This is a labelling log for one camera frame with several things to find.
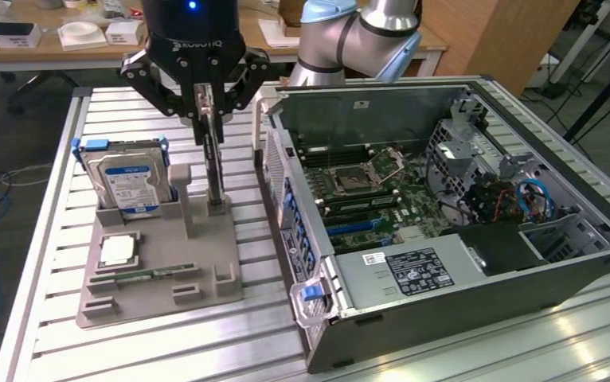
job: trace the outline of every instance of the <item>power supply label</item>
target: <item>power supply label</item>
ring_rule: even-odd
[[[405,296],[453,285],[444,264],[432,248],[385,255],[385,262],[398,290]]]

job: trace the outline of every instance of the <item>barcode sticker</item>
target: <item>barcode sticker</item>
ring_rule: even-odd
[[[385,262],[385,254],[382,252],[369,253],[362,255],[361,258],[364,259],[364,264],[373,265]]]

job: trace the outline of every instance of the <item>white box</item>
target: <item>white box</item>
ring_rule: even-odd
[[[548,81],[548,73],[552,74],[552,71],[557,67],[559,63],[560,62],[557,59],[545,53],[539,67],[536,68],[536,71],[528,80],[527,88],[540,88],[543,85],[545,85],[545,82]]]
[[[61,48],[65,51],[107,45],[101,29],[89,22],[74,21],[63,24],[57,29],[57,34],[59,35]]]
[[[34,48],[41,36],[37,24],[0,22],[1,48]]]
[[[110,45],[138,45],[141,38],[140,21],[113,22],[106,28],[106,41]]]

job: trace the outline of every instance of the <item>hard drive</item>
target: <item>hard drive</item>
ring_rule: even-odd
[[[110,142],[91,139],[71,153],[90,178],[101,209],[118,209],[124,220],[160,216],[161,203],[174,200],[168,182],[168,141],[154,138]]]

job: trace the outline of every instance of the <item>blue latch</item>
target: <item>blue latch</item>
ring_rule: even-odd
[[[324,297],[324,291],[321,290],[321,285],[305,286],[300,291],[300,297],[302,301],[312,301],[317,298]]]
[[[85,151],[101,151],[109,148],[109,140],[107,139],[89,139],[85,142],[83,149]]]

